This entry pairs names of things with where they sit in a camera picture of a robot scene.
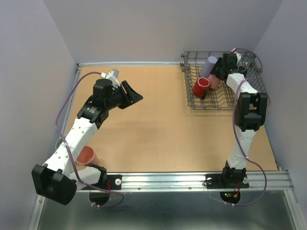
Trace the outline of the green plastic cup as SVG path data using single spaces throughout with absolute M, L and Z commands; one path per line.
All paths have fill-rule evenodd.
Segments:
M 55 145 L 55 150 L 57 150 L 62 143 L 63 143 L 62 139 L 59 139 Z

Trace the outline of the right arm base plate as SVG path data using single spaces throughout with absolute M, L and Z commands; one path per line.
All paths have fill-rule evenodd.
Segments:
M 243 176 L 225 176 L 222 173 L 210 173 L 206 175 L 205 184 L 208 189 L 234 189 L 249 188 L 249 183 L 244 183 L 247 175 Z

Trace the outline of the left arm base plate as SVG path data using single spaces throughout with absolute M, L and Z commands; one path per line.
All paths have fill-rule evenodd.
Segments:
M 121 190 L 122 175 L 121 174 L 107 174 L 101 175 L 98 182 L 92 186 L 102 188 L 105 190 Z

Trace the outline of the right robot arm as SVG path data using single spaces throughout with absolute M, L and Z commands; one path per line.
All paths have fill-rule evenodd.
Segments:
M 232 120 L 235 142 L 222 172 L 207 176 L 205 184 L 210 189 L 235 188 L 239 185 L 248 188 L 246 163 L 258 166 L 249 158 L 248 152 L 254 136 L 264 125 L 268 96 L 250 85 L 239 61 L 238 53 L 224 53 L 211 71 L 235 93 Z

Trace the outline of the pink cup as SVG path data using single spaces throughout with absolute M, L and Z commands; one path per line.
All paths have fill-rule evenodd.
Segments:
M 93 148 L 84 146 L 76 162 L 80 165 L 98 164 L 99 160 Z
M 220 84 L 220 82 L 221 82 L 221 80 L 219 79 L 219 78 L 217 78 L 215 75 L 213 75 L 213 74 L 210 74 L 209 75 L 209 77 L 207 78 L 208 80 L 209 80 L 209 82 L 210 82 L 210 88 L 211 89 L 216 89 L 218 86 L 219 86 L 219 84 Z

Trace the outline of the black mug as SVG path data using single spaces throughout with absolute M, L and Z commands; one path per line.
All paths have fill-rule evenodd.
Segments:
M 248 70 L 247 70 L 247 67 L 245 65 L 239 65 L 237 67 L 237 69 L 238 69 L 240 74 L 243 74 L 244 76 L 247 75 Z

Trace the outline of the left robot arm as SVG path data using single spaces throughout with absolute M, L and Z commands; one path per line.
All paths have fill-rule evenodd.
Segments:
M 43 165 L 35 165 L 32 169 L 36 193 L 67 205 L 78 190 L 87 186 L 104 191 L 109 189 L 110 183 L 107 182 L 104 167 L 92 163 L 78 171 L 75 161 L 91 136 L 108 118 L 110 110 L 116 107 L 125 109 L 142 99 L 143 96 L 135 92 L 126 81 L 115 88 L 111 80 L 97 80 L 93 94 L 78 112 L 62 144 Z

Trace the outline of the red mug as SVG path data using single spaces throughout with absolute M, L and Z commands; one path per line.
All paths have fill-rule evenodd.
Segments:
M 210 81 L 207 78 L 200 77 L 196 80 L 192 93 L 194 96 L 204 100 L 210 89 Z

